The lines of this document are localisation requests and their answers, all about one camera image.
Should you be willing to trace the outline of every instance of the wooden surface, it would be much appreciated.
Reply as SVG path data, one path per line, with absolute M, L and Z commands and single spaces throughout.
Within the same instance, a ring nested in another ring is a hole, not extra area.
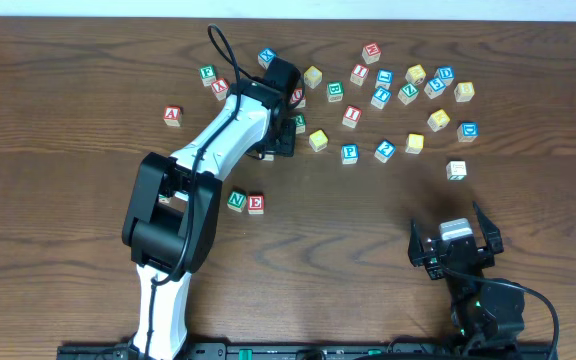
M 232 70 L 206 36 L 208 20 L 0 18 L 0 358 L 49 359 L 63 342 L 116 342 L 137 329 L 139 284 L 120 240 L 137 166 L 150 151 L 183 147 L 223 106 L 198 67 Z M 477 200 L 504 235 L 489 277 L 549 297 L 561 318 L 562 359 L 576 359 L 576 24 L 480 22 L 218 21 L 240 64 L 262 74 L 266 46 L 324 83 L 307 94 L 307 134 L 296 156 L 242 159 L 224 183 L 217 238 L 193 277 L 187 323 L 232 341 L 389 341 L 454 331 L 443 282 L 406 256 L 411 217 L 428 235 L 467 216 Z M 362 44 L 383 54 L 362 88 L 349 81 Z M 454 67 L 476 95 L 457 104 L 454 84 L 404 107 L 369 105 L 378 68 Z M 341 80 L 341 103 L 325 82 Z M 185 108 L 182 129 L 162 120 Z M 364 110 L 355 130 L 345 106 Z M 452 121 L 432 133 L 429 114 Z M 456 141 L 461 121 L 480 137 Z M 426 135 L 404 153 L 409 132 Z M 387 138 L 397 153 L 373 157 Z M 341 165 L 340 146 L 361 159 Z M 450 159 L 468 164 L 449 182 Z M 233 186 L 266 195 L 263 216 L 226 207 Z M 549 341 L 550 315 L 526 298 L 522 340 Z

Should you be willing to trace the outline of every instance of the wooden table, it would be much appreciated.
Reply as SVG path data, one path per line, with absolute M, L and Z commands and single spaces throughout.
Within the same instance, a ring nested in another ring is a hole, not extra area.
M 139 285 L 120 240 L 137 166 L 150 151 L 183 147 L 220 111 L 197 69 L 230 67 L 206 36 L 209 20 L 0 18 L 0 358 L 54 358 L 63 342 L 117 342 L 137 329 Z M 324 85 L 307 94 L 307 134 L 294 158 L 242 159 L 224 183 L 215 245 L 193 278 L 187 323 L 231 341 L 389 341 L 454 332 L 449 296 L 407 258 L 409 221 L 436 235 L 439 222 L 468 217 L 471 202 L 499 226 L 506 252 L 488 277 L 535 288 L 559 312 L 559 354 L 576 359 L 576 24 L 306 22 L 219 20 L 242 67 L 261 75 L 266 46 Z M 363 87 L 350 70 L 362 44 L 383 54 Z M 451 85 L 405 107 L 369 105 L 379 68 L 454 67 L 477 94 L 456 103 Z M 325 82 L 343 81 L 341 103 Z M 181 129 L 162 120 L 179 104 Z M 364 110 L 354 130 L 345 106 Z M 443 108 L 452 121 L 433 133 Z M 481 135 L 458 143 L 461 121 Z M 404 153 L 410 132 L 426 135 Z M 382 164 L 376 145 L 397 153 Z M 341 165 L 340 146 L 361 159 Z M 468 164 L 446 180 L 451 159 Z M 233 187 L 263 191 L 263 216 L 226 207 Z M 525 341 L 549 341 L 546 308 L 527 297 Z

